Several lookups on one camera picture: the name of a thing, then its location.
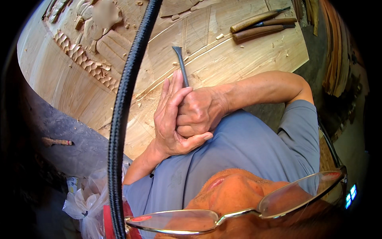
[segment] man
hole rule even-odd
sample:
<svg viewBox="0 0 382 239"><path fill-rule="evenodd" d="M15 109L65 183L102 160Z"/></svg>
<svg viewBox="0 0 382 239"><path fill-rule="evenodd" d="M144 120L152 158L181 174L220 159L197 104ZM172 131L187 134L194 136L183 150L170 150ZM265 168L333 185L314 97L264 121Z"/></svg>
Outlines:
<svg viewBox="0 0 382 239"><path fill-rule="evenodd" d="M265 195L319 171L317 113L302 77L272 71L226 85L182 87L180 70L171 83L164 81L154 114L155 139L125 176L123 194L134 216L181 209L210 209L223 215L255 208ZM277 134L241 109L282 102L285 112ZM278 222L290 226L323 208L319 205ZM246 215L196 237L277 237L280 230L269 231L276 222ZM313 233L319 235L320 229ZM143 238L155 236L140 232Z"/></svg>

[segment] fingernail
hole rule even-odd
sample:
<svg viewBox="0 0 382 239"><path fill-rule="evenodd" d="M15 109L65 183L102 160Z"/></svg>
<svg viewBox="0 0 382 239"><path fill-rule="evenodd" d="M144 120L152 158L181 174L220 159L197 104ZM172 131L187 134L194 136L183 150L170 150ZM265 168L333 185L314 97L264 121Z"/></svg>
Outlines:
<svg viewBox="0 0 382 239"><path fill-rule="evenodd" d="M212 137L213 137L213 135L207 135L206 137L204 137L204 140L209 140Z"/></svg>

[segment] eyeglass frame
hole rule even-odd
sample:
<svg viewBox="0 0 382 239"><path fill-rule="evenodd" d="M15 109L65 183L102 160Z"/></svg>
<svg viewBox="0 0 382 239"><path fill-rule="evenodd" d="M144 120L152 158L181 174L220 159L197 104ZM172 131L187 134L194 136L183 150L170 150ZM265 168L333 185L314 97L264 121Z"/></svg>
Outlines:
<svg viewBox="0 0 382 239"><path fill-rule="evenodd" d="M330 171L334 171L334 170L327 170L327 171L317 172L317 173L308 175L306 177L300 178L300 179L298 179L298 180L296 180L294 182L291 182L291 183L295 183L295 182L301 181L301 180L303 180L303 179L305 179L307 177L310 177L312 175L317 175L317 174L320 174L320 173L330 172ZM242 216L242 215L246 215L248 213L252 213L252 214L258 216L261 219L276 219L276 218L279 218L281 216L285 216L286 214L289 214L291 212L298 211L298 210L302 209L305 205L308 205L311 202L315 202L315 201L321 199L323 196L325 196L327 193L329 193L334 187L336 187L339 182L341 182L341 184L342 184L342 197L341 198L345 198L346 190L347 190L347 169L346 169L346 166L343 165L340 168L337 168L337 171L341 172L341 175L336 179L336 181L330 187L328 187L326 190L322 191L319 195L316 195L316 196L312 197L311 199L305 201L304 203L302 203L302 204L300 204L298 206L295 206L294 208L291 208L291 209L286 210L286 211L284 211L282 213L278 213L278 214L275 214L275 215L272 215L272 216L265 216L265 217L263 217L261 215L261 213L257 211L256 208L246 208L246 209L243 209L243 210L239 210L239 211L235 211L235 212L224 214L221 217L219 217L219 215L215 211L212 211L212 210L209 210L209 209L181 209L181 210L171 210L171 211L159 211L159 212L156 212L156 213L174 212L174 211L198 211L198 210L210 211L210 212L213 212L214 214L216 214L216 216L218 218L218 221L216 222L216 224L215 224L215 226L213 228L211 228L210 230L206 230L206 231L177 231L177 230L155 229L155 228L147 228L147 227L144 227L144 226L132 225L132 224L128 223L128 220L130 220L130 219L132 219L134 217L126 216L125 217L125 231L126 231L126 233L129 233L131 227L134 227L134 228L138 228L138 229L145 230L145 231L156 232L156 233L172 234L172 235L201 235L201 234L208 234L208 233L213 232L221 224L223 224L223 222L226 219L228 219L228 218L235 218L235 217L239 217L239 216ZM276 189L275 191L280 190L280 189L282 189L282 188L284 188L284 187L286 187L288 185L289 184L287 184L285 186L282 186L281 188Z"/></svg>

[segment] white plastic bag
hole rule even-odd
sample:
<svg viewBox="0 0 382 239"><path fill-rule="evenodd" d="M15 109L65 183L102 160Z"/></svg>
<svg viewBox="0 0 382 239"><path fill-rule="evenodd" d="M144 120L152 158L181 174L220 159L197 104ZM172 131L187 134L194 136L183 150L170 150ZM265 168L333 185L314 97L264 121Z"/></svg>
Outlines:
<svg viewBox="0 0 382 239"><path fill-rule="evenodd" d="M122 165L122 181L128 167L128 164ZM103 209L109 204L107 170L93 172L82 184L84 189L79 185L76 193L68 193L62 210L80 220L83 239L105 239Z"/></svg>

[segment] eyeglasses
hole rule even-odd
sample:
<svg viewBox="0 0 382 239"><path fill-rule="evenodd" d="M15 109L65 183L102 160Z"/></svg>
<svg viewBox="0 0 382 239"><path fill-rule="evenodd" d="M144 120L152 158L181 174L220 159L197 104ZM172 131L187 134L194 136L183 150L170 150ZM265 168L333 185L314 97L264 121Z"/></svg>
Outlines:
<svg viewBox="0 0 382 239"><path fill-rule="evenodd" d="M135 218L126 217L126 232L128 232L128 226L131 226L152 232L195 235L212 232L228 218L248 213L261 219L278 218L322 198L339 182L342 183L343 193L345 193L346 168L344 166L339 171L318 172L287 184L267 194L257 208L247 208L223 216L219 216L212 210L189 209L161 211Z"/></svg>

